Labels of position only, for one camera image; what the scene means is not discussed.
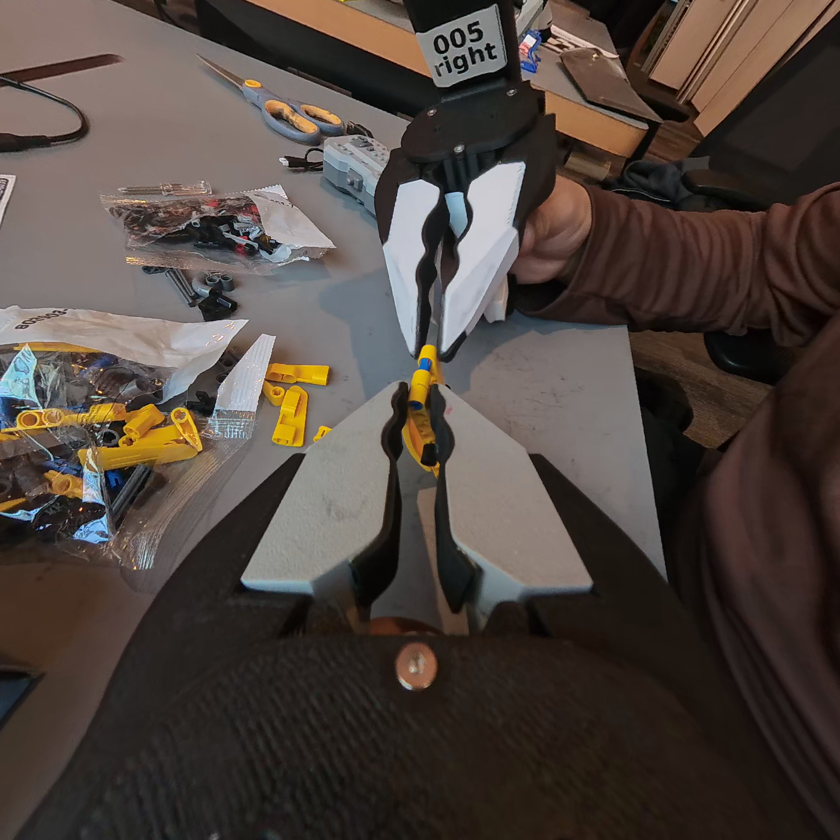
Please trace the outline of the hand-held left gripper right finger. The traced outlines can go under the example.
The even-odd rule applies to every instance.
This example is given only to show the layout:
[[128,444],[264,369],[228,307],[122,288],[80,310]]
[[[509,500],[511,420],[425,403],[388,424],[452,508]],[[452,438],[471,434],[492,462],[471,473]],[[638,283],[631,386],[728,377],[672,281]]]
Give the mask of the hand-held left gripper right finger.
[[527,450],[434,385],[437,575],[452,613],[589,593],[593,580]]

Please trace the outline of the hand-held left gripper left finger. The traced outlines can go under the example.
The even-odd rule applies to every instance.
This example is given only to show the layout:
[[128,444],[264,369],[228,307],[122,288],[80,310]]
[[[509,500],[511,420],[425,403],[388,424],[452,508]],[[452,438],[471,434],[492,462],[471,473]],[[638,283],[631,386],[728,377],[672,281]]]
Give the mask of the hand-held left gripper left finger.
[[398,566],[404,424],[405,385],[390,384],[309,447],[244,587],[370,609]]

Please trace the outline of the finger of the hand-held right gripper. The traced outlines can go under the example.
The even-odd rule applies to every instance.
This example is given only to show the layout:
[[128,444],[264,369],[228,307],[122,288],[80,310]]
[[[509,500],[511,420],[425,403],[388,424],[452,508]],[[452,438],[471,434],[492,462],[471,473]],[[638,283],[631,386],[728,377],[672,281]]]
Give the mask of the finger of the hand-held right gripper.
[[412,355],[419,355],[432,316],[432,289],[438,279],[438,251],[447,212],[439,186],[415,180],[399,185],[384,257],[395,313]]
[[476,178],[466,194],[471,221],[457,242],[457,270],[445,286],[440,323],[440,359],[451,361],[480,318],[506,318],[508,272],[519,251],[513,219],[524,162],[498,163]]

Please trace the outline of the yellow curved panel blue pins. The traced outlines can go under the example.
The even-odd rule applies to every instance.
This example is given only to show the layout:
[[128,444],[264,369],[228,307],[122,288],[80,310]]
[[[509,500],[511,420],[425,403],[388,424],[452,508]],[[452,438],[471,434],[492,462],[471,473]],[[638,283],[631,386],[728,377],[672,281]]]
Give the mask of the yellow curved panel blue pins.
[[408,454],[427,472],[438,477],[439,463],[436,435],[433,430],[427,404],[419,400],[419,394],[410,391],[406,423],[402,430],[403,442]]

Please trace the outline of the grey desk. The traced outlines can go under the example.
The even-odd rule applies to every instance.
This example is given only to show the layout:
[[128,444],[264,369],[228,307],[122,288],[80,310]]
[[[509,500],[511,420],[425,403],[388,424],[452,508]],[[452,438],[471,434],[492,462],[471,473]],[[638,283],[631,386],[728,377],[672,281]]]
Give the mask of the grey desk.
[[[280,361],[328,364],[310,391],[308,439],[334,425],[413,360],[398,327],[375,222],[318,175],[281,174],[295,144],[265,126],[196,57],[361,123],[389,146],[405,121],[330,88],[113,2],[2,2],[2,70],[98,54],[122,63],[43,80],[87,115],[86,139],[2,155],[15,174],[2,223],[2,306],[78,308],[192,322],[172,283],[125,263],[100,204],[120,186],[208,181],[230,193],[281,183],[335,244],[322,260],[238,280],[236,348],[276,336]],[[663,568],[654,494],[624,328],[515,315],[482,322],[446,382],[528,451],[544,455]],[[2,727],[2,838],[13,838],[87,729],[151,601],[118,568],[35,551],[2,565],[2,650],[43,677]]]

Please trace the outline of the person's right hand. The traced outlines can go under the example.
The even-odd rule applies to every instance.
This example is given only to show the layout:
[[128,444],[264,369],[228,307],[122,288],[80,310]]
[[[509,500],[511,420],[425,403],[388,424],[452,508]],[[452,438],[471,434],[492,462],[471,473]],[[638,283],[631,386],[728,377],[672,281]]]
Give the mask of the person's right hand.
[[520,286],[567,277],[592,231],[592,199],[585,187],[556,175],[551,195],[528,218],[511,273]]

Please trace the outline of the grey electronic control box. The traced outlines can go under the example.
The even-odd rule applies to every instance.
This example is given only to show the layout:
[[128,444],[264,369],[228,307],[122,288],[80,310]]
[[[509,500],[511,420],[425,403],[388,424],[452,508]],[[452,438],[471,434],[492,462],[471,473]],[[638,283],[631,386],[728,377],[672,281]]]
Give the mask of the grey electronic control box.
[[375,188],[390,158],[378,140],[361,134],[328,137],[322,147],[322,177],[375,215]]

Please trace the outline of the yellow L-shaped piece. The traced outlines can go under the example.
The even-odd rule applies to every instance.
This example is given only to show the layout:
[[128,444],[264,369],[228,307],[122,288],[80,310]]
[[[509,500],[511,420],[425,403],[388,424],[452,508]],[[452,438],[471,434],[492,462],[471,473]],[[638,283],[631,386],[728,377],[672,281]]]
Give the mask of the yellow L-shaped piece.
[[275,445],[299,448],[305,443],[308,394],[299,385],[291,385],[280,405],[280,414],[272,433]]

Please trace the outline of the light wooden table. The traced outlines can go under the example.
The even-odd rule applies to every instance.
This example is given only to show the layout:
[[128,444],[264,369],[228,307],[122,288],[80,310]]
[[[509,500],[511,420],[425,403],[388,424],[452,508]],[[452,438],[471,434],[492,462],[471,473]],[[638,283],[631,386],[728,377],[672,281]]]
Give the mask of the light wooden table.
[[[429,77],[429,68],[407,15],[393,3],[253,1],[252,4]],[[559,66],[557,55],[544,48],[538,54],[537,71],[525,71],[523,77],[543,92],[546,110],[555,115],[560,133],[621,159],[644,157],[660,125],[657,115],[637,119],[588,102]]]

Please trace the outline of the yellow angled beam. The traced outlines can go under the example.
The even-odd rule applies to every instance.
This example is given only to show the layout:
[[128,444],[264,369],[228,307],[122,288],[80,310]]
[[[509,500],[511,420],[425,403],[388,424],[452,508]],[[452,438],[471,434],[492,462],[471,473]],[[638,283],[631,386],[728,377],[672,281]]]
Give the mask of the yellow angled beam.
[[269,364],[266,380],[286,385],[304,384],[326,386],[330,368],[326,364]]

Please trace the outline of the grey yellow hand tool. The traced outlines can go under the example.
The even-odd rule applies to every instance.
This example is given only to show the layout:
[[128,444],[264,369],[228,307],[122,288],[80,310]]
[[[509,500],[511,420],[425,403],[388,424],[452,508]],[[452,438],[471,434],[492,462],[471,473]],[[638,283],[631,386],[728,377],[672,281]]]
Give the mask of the grey yellow hand tool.
[[324,139],[346,134],[344,122],[330,110],[280,96],[256,79],[239,77],[203,56],[197,58],[238,89],[248,102],[257,107],[266,125],[281,136],[313,146]]

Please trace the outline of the plastic bag of black parts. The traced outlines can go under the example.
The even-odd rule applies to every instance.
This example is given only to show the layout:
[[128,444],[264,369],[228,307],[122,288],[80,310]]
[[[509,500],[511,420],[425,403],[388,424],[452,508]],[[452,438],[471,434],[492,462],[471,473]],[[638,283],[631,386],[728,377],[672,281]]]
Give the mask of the plastic bag of black parts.
[[227,194],[101,195],[127,263],[269,275],[335,248],[281,185]]

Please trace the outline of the loose black connector parts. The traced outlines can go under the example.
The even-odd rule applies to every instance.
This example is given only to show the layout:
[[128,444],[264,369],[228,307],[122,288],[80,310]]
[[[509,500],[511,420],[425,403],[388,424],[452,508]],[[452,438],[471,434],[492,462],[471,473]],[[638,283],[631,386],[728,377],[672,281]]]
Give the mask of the loose black connector parts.
[[198,310],[205,322],[226,320],[238,310],[238,304],[234,299],[220,290],[194,285],[180,269],[142,266],[142,272],[147,276],[167,277],[187,306]]

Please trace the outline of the plastic bag of yellow parts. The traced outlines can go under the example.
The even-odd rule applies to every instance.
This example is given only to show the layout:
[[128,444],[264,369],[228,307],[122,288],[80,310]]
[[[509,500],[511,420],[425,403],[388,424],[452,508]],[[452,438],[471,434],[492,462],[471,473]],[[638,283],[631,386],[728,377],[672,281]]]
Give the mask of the plastic bag of yellow parts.
[[3,308],[2,562],[169,570],[256,428],[276,338],[237,355],[246,324]]

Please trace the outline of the black mesh chair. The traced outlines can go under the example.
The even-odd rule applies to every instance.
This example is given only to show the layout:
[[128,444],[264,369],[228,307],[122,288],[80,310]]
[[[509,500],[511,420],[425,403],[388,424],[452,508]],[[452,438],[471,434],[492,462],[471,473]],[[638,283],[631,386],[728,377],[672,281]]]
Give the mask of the black mesh chair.
[[839,181],[839,22],[835,16],[770,73],[697,150],[688,194],[762,211]]

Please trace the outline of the blue kit box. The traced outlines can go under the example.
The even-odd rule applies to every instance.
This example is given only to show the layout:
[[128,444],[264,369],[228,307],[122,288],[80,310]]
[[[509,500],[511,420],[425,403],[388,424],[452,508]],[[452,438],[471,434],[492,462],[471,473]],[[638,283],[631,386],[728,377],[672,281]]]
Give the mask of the blue kit box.
[[12,663],[1,664],[1,727],[38,684],[42,674],[36,668]]

